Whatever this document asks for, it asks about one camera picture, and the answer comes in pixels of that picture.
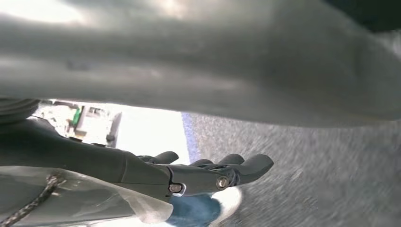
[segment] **gray carpet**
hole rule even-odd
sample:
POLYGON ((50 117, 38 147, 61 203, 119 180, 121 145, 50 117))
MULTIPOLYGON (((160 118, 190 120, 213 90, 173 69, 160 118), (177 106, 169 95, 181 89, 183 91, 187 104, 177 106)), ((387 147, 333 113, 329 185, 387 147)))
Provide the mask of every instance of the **gray carpet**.
POLYGON ((269 155, 275 166, 245 186, 223 226, 401 226, 401 122, 302 129, 192 114, 202 158, 269 155))

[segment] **blue jeans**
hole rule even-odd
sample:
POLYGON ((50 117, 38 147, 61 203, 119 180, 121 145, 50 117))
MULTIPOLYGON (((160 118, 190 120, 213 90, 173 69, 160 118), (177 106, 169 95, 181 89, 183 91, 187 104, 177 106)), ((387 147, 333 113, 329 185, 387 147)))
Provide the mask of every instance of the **blue jeans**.
POLYGON ((174 210, 167 223, 175 227, 207 227, 221 212, 220 203, 207 194, 173 196, 170 203, 174 210))

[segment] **white shoe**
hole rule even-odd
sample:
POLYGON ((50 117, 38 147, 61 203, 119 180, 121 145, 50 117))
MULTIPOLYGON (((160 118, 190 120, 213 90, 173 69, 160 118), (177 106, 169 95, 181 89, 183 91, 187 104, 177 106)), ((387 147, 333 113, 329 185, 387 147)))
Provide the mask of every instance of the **white shoe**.
POLYGON ((217 192, 212 198, 218 200, 221 205, 220 216, 214 220, 209 227, 217 227, 219 223, 232 216, 242 202, 242 192, 238 187, 230 187, 224 191, 217 192))

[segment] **green object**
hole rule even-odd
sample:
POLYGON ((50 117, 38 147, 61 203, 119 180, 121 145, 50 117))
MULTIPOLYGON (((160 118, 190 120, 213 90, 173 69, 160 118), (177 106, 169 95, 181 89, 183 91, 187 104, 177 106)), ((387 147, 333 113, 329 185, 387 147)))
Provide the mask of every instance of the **green object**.
POLYGON ((81 116, 81 108, 78 108, 75 111, 74 118, 72 119, 72 125, 77 125, 79 121, 79 117, 81 116))

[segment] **plastic sheet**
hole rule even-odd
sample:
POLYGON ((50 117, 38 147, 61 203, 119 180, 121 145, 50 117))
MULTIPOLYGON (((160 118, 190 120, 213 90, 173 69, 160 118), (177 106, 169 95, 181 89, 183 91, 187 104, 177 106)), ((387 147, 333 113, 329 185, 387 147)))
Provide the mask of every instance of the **plastic sheet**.
POLYGON ((52 174, 65 182, 17 226, 88 224, 133 217, 144 223, 159 223, 173 211, 169 203, 76 172, 1 166, 0 219, 34 199, 46 185, 46 177, 52 174))

